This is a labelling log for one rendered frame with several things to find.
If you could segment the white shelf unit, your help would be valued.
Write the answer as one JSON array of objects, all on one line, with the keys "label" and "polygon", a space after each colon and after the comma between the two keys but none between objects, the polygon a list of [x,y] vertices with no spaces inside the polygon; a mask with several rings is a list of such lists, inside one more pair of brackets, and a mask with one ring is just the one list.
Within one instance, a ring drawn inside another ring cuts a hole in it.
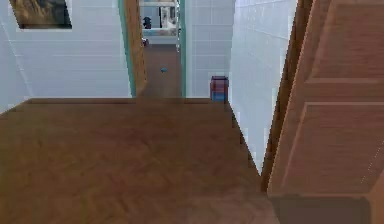
[{"label": "white shelf unit", "polygon": [[[180,36],[179,0],[140,0],[140,18],[145,38],[167,38],[167,44],[177,45]],[[151,29],[143,26],[144,17],[151,18]]]}]

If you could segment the brown wooden room door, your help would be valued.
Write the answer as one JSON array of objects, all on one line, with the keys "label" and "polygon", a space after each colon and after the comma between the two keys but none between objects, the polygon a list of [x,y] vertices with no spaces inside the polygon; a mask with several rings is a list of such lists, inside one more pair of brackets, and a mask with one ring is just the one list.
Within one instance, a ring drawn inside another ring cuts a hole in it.
[{"label": "brown wooden room door", "polygon": [[371,191],[384,170],[384,0],[298,0],[269,195]]}]

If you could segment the framed dark wall picture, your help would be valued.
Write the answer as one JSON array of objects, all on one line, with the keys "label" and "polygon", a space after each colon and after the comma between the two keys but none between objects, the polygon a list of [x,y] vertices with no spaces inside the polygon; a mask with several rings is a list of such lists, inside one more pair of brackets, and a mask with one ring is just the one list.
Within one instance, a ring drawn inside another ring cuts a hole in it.
[{"label": "framed dark wall picture", "polygon": [[20,29],[71,29],[66,0],[9,0]]}]

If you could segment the brown wooden door with teal frame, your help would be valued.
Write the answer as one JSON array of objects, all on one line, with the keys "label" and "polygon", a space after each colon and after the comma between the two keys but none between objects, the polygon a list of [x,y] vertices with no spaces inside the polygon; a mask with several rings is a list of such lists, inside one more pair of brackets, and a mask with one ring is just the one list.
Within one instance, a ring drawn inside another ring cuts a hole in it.
[{"label": "brown wooden door with teal frame", "polygon": [[131,95],[137,97],[147,85],[139,0],[118,0],[118,8]]}]

